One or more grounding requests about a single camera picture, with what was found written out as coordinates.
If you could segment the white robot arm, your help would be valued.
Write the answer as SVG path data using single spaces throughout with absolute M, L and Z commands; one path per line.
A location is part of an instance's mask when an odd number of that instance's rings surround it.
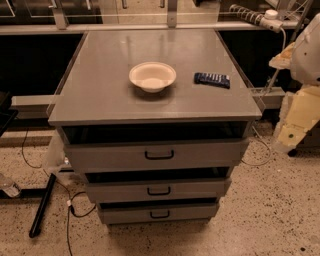
M 269 65 L 289 69 L 292 79 L 302 84 L 296 93 L 283 98 L 273 134 L 273 148 L 288 153 L 320 121 L 320 13 Z

